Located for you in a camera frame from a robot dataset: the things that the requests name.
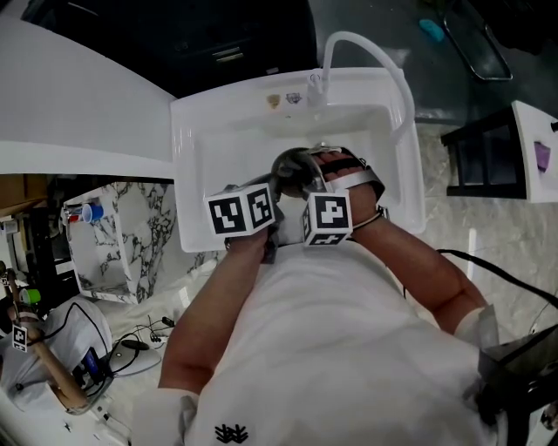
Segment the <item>black and white marker cube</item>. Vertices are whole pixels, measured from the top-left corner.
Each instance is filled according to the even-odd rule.
[[[211,230],[217,237],[251,235],[276,221],[267,184],[218,193],[204,202]]]
[[[11,345],[20,352],[27,353],[27,328],[14,325],[11,330]]]
[[[306,247],[338,245],[351,233],[349,191],[310,194],[303,213]]]

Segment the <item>shirt logo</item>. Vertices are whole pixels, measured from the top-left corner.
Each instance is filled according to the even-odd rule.
[[[248,432],[244,432],[246,426],[240,427],[238,424],[234,428],[230,428],[226,424],[222,424],[220,428],[215,426],[215,434],[217,435],[217,440],[221,443],[235,442],[238,444],[244,443],[248,438]]]

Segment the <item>floor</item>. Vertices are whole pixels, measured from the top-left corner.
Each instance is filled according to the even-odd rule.
[[[556,294],[558,204],[514,199],[447,197],[453,169],[439,135],[455,127],[418,125],[425,180],[426,230],[420,239],[434,248],[457,249],[488,260],[511,275]],[[452,258],[494,304],[504,332],[513,338],[558,323],[558,311],[539,296],[475,265]]]
[[[435,9],[421,0],[309,0],[314,15],[318,60],[327,37],[338,30],[353,31],[381,46],[405,70],[417,104],[417,120],[464,124],[482,118],[520,100],[558,117],[555,91],[558,78],[558,46],[549,43],[533,56],[501,48],[514,80],[480,84],[466,71],[458,53],[446,38],[434,43],[420,28],[422,18],[439,23]],[[437,0],[430,3],[443,3]],[[450,16],[450,26],[474,64],[484,74],[498,73],[497,59],[474,28],[474,14],[460,9]],[[333,66],[377,66],[376,61],[353,44],[340,43]]]

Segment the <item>green object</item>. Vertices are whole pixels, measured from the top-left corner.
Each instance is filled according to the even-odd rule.
[[[21,300],[28,305],[33,305],[41,301],[41,294],[37,289],[26,288],[21,291]]]

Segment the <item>wrist strap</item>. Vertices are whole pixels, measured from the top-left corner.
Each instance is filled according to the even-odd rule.
[[[357,229],[360,229],[361,227],[366,226],[366,225],[372,223],[373,221],[376,221],[382,215],[383,215],[382,213],[378,212],[372,218],[367,219],[367,220],[363,221],[362,223],[358,223],[358,225],[352,227],[352,232],[354,233]]]

